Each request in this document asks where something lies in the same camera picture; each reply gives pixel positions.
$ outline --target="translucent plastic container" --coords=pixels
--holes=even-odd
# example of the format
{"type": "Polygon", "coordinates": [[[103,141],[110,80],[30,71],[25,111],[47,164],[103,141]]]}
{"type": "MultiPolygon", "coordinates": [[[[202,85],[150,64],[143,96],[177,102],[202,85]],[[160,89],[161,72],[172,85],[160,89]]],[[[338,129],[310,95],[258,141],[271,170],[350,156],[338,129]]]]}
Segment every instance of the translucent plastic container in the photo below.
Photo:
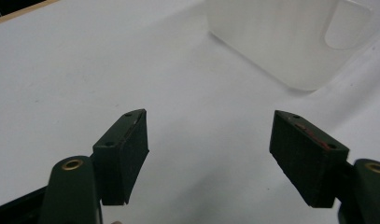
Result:
{"type": "Polygon", "coordinates": [[[206,0],[210,31],[292,88],[316,90],[380,33],[380,0],[206,0]]]}

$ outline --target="white backdrop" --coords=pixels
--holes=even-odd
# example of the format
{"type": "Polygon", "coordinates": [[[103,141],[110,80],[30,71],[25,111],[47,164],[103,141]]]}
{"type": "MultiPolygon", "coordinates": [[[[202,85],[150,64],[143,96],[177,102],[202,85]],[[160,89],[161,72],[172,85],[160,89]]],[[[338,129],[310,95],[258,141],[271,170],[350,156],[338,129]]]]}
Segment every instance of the white backdrop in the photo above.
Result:
{"type": "Polygon", "coordinates": [[[276,109],[380,161],[380,41],[326,87],[287,88],[207,30],[199,0],[61,0],[0,24],[0,205],[122,114],[148,111],[150,153],[105,223],[331,224],[269,153],[276,109]]]}

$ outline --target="brass screw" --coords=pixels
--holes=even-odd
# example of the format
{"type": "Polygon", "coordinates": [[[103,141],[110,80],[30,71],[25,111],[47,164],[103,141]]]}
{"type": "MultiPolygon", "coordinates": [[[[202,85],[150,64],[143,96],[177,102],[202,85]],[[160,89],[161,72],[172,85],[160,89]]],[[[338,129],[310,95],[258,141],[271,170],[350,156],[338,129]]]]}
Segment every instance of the brass screw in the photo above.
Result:
{"type": "Polygon", "coordinates": [[[65,171],[75,170],[80,167],[84,162],[82,160],[67,161],[62,165],[62,169],[65,171]]]}
{"type": "Polygon", "coordinates": [[[374,171],[378,174],[380,174],[380,164],[375,162],[369,162],[365,164],[365,167],[367,167],[369,170],[374,171]]]}

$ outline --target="clear plastic box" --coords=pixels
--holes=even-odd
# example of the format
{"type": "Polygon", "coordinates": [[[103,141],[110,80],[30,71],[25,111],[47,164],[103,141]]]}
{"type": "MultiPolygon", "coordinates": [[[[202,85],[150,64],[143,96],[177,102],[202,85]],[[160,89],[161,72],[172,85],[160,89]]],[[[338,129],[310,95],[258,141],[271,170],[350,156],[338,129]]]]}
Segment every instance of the clear plastic box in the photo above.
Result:
{"type": "Polygon", "coordinates": [[[380,0],[206,0],[210,31],[292,88],[316,90],[380,33],[380,0]]]}

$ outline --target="screw hole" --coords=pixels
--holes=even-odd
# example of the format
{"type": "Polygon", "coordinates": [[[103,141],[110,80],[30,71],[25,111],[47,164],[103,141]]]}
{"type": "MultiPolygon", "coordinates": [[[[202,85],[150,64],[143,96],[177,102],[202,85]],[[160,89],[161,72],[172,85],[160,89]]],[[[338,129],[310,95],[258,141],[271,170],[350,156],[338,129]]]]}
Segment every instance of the screw hole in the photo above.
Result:
{"type": "Polygon", "coordinates": [[[334,144],[329,144],[329,147],[330,147],[330,148],[337,148],[337,146],[334,145],[334,144]]]}
{"type": "Polygon", "coordinates": [[[107,147],[112,147],[112,146],[114,146],[114,145],[115,145],[114,142],[106,142],[106,143],[105,143],[105,146],[107,146],[107,147]]]}
{"type": "Polygon", "coordinates": [[[62,169],[64,169],[65,171],[75,170],[75,169],[77,169],[79,166],[81,166],[82,163],[84,163],[82,160],[71,160],[71,161],[67,161],[67,162],[62,166],[62,169]]]}
{"type": "Polygon", "coordinates": [[[374,171],[374,172],[380,174],[380,164],[375,163],[375,162],[369,162],[369,163],[365,164],[365,166],[369,170],[374,171]]]}

